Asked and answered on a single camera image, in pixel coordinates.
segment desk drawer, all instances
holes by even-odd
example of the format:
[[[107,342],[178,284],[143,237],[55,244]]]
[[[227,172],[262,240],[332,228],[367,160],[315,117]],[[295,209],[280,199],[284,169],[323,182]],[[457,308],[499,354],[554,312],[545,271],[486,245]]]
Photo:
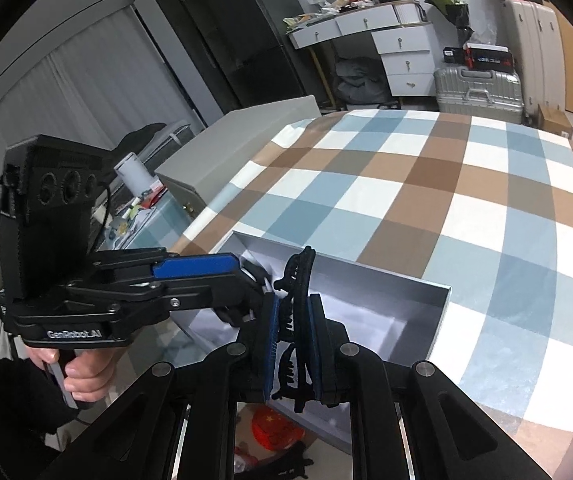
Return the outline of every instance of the desk drawer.
[[[437,68],[430,52],[399,52],[382,54],[381,62],[387,75],[432,74]]]
[[[377,28],[397,27],[399,20],[393,6],[373,7],[340,14],[335,21],[343,36]]]
[[[380,54],[431,50],[428,31],[426,25],[379,30],[373,33],[373,40]]]
[[[329,20],[316,23],[316,25],[311,25],[311,27],[306,27],[302,30],[296,30],[291,34],[291,41],[295,48],[303,48],[322,41],[339,38],[341,35],[342,33],[339,31],[335,20]]]
[[[435,95],[433,74],[409,74],[388,76],[391,95]]]

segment refrigerator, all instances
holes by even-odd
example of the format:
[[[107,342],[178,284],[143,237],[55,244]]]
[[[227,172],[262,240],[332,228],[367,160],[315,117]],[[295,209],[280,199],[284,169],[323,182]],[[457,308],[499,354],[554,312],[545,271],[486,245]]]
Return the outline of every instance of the refrigerator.
[[[284,18],[303,14],[298,0],[208,0],[233,67],[227,79],[244,107],[313,95],[326,100],[313,59],[295,50]]]

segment beige suitcase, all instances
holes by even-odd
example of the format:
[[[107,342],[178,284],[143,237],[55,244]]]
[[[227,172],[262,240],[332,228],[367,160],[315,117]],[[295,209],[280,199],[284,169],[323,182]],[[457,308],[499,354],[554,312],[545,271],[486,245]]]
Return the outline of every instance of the beige suitcase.
[[[503,12],[508,47],[522,81],[525,113],[537,117],[539,105],[564,110],[564,51],[555,12],[521,0],[505,0]]]

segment human hand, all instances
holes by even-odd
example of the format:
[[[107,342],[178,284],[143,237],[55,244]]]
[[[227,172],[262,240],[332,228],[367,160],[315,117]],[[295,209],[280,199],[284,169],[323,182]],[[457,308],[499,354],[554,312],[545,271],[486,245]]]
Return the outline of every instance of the human hand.
[[[28,357],[42,370],[44,363],[55,364],[59,359],[56,349],[26,348]],[[73,399],[95,402],[106,396],[116,374],[116,365],[126,348],[102,348],[85,350],[70,361],[64,372],[67,377],[64,387]]]

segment suitcase handle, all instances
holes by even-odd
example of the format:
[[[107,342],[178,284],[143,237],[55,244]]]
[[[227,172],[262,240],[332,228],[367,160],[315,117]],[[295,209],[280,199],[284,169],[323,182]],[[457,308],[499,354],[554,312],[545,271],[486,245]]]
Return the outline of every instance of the suitcase handle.
[[[465,101],[470,101],[471,100],[471,94],[482,94],[484,95],[484,97],[486,98],[486,101],[489,102],[489,104],[493,104],[495,101],[493,101],[493,98],[490,96],[490,93],[488,90],[482,90],[480,88],[469,88],[466,91],[466,95],[464,96],[464,100]]]
[[[493,79],[492,72],[482,70],[466,70],[464,67],[460,67],[460,76],[474,77],[477,79]]]

